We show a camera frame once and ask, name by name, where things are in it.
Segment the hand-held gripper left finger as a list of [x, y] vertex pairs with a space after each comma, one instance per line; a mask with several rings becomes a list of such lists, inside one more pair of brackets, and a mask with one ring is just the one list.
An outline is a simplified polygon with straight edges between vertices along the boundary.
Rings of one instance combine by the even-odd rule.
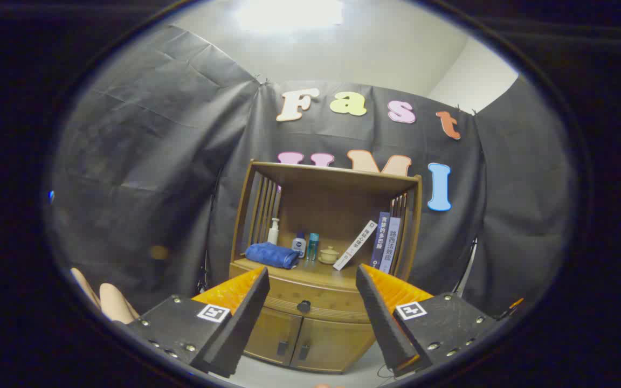
[[165, 358], [222, 377], [235, 373], [270, 290], [257, 267], [194, 297], [172, 295], [126, 325]]

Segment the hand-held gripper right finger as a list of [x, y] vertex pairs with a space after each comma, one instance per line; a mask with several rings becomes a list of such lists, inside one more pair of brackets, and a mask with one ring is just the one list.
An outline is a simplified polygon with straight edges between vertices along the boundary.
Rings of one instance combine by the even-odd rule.
[[382, 356], [395, 376], [458, 358], [502, 324], [455, 293], [432, 295], [361, 264], [356, 287]]

